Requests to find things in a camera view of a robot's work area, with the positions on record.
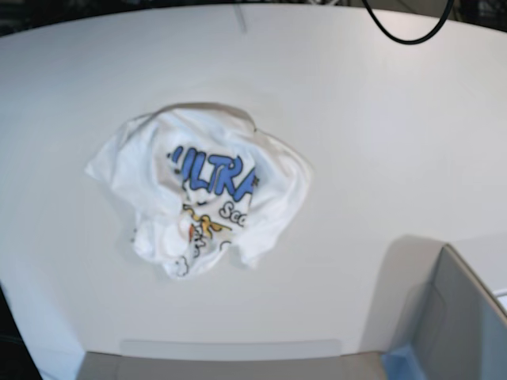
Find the white printed t-shirt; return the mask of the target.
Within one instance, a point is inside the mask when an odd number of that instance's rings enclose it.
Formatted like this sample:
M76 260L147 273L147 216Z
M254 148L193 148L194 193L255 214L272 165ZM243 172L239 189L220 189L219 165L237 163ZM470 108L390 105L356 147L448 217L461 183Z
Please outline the white printed t-shirt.
M311 167L239 108L174 104L124 123L86 172L135 212L134 252L173 280L233 250L247 268L272 250L309 191Z

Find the grey storage bin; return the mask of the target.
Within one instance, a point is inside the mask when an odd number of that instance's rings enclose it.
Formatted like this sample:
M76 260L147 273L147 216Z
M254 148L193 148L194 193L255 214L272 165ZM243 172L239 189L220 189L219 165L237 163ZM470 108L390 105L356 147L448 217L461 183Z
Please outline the grey storage bin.
M389 379L506 377L506 311L454 247L409 293L381 360Z

